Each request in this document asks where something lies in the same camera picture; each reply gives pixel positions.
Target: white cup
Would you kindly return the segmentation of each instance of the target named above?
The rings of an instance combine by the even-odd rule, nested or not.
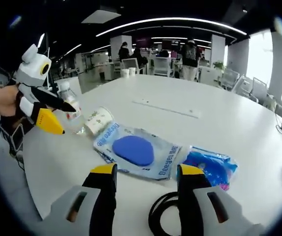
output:
[[[129,69],[122,69],[121,70],[121,77],[128,78],[129,77]]]
[[[112,120],[112,114],[105,107],[99,107],[85,122],[85,130],[88,135],[95,136],[104,130]]]
[[[130,76],[136,75],[136,68],[135,67],[129,67],[129,75]]]

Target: ceiling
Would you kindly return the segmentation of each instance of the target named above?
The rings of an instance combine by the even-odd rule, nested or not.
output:
[[[17,19],[12,24],[2,48],[0,64],[17,68],[22,53],[46,32],[40,52],[50,47],[50,57],[63,56],[70,49],[82,44],[68,56],[89,52],[109,44],[110,38],[131,35],[133,42],[138,37],[189,37],[211,41],[212,34],[226,38],[230,44],[245,39],[256,31],[272,26],[272,18],[259,8],[258,0],[185,1],[167,3],[165,0],[43,0],[17,7],[13,14]],[[95,10],[106,7],[121,16],[104,24],[81,24]],[[194,21],[155,21],[123,27],[100,37],[97,34],[114,27],[152,18],[188,17],[216,21],[246,32],[244,36],[235,31],[208,23]]]

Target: round table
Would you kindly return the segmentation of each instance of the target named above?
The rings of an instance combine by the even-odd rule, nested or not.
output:
[[[173,111],[194,111],[198,118],[135,103],[145,100]],[[228,194],[241,204],[244,216],[268,226],[282,213],[282,134],[275,128],[275,114],[259,104],[212,86],[150,75],[109,82],[83,94],[80,103],[85,117],[105,106],[119,123],[179,145],[230,155],[239,169]],[[55,114],[66,124],[63,112]],[[37,127],[26,134],[25,171],[42,218],[57,198],[105,164],[92,143],[88,137],[53,135]],[[118,173],[113,235],[152,235],[147,223],[152,204],[176,190],[174,180],[154,182]],[[180,234],[176,210],[168,209],[161,221],[168,233]]]

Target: plastic water bottle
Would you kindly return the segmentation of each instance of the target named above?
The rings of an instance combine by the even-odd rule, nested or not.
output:
[[[76,112],[66,112],[67,119],[69,121],[69,128],[74,134],[83,134],[85,133],[85,118],[82,115],[81,107],[79,101],[77,100],[77,96],[70,89],[69,82],[63,82],[60,85],[60,96],[63,100],[68,102]]]

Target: human hand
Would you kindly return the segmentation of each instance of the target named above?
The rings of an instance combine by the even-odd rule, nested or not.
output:
[[[16,96],[19,92],[16,85],[0,88],[0,115],[11,117],[16,112]]]

